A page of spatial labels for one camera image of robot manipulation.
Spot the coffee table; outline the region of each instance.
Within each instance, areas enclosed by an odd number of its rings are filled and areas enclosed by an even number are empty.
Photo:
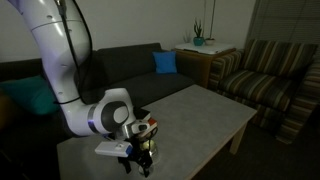
[[[190,179],[232,140],[235,154],[247,122],[256,110],[193,85],[144,107],[158,121],[154,137],[159,162],[145,178],[138,165],[125,173],[116,157],[97,155],[104,139],[95,135],[58,144],[61,180],[71,179]]]

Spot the armchair cushion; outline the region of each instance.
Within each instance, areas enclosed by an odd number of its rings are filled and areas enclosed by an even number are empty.
[[[219,85],[222,91],[283,112],[297,88],[295,81],[248,70],[234,72]]]
[[[273,76],[295,78],[312,63],[315,44],[250,40],[245,48],[242,67]]]

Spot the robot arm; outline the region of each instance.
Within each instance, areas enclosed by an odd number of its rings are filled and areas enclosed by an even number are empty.
[[[136,121],[126,89],[112,89],[96,104],[84,104],[74,74],[90,54],[84,20],[73,0],[8,0],[23,16],[40,49],[43,68],[65,115],[78,136],[115,133],[131,138],[147,128]]]

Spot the armchair arm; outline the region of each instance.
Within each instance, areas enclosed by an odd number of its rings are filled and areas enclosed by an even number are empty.
[[[240,67],[242,56],[243,52],[237,50],[212,61],[208,89],[216,91],[219,81]]]
[[[320,102],[320,59],[308,68],[296,96],[291,101],[277,139],[291,143]]]

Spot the wall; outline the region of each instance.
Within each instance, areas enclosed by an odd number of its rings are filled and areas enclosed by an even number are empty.
[[[160,42],[172,49],[194,36],[196,17],[203,18],[204,0],[77,0],[90,28],[93,49]],[[207,0],[210,15],[212,0]],[[217,0],[214,38],[242,48],[255,0]],[[206,31],[210,29],[206,18]],[[40,57],[22,17],[0,1],[0,61]]]

